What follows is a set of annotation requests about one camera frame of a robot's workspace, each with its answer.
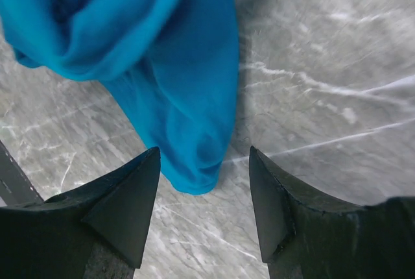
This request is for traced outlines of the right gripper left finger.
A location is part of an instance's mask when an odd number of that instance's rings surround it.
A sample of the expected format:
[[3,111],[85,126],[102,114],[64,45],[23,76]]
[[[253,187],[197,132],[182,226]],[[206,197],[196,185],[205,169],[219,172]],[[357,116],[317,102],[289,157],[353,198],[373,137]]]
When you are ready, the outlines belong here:
[[160,150],[41,202],[1,208],[2,278],[132,278],[160,178]]

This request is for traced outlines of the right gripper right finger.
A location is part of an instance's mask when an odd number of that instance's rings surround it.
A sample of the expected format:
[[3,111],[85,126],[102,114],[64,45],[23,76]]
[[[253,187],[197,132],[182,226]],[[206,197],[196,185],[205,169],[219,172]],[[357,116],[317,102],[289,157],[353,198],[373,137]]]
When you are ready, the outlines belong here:
[[281,169],[256,148],[250,192],[271,278],[413,278],[414,198],[359,206]]

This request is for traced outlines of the blue t shirt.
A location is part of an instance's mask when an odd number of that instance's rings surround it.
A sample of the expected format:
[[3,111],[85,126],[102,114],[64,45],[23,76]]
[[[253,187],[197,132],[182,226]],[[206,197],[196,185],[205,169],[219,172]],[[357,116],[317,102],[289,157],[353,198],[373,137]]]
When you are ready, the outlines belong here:
[[16,62],[98,82],[174,189],[212,191],[231,141],[240,0],[1,0]]

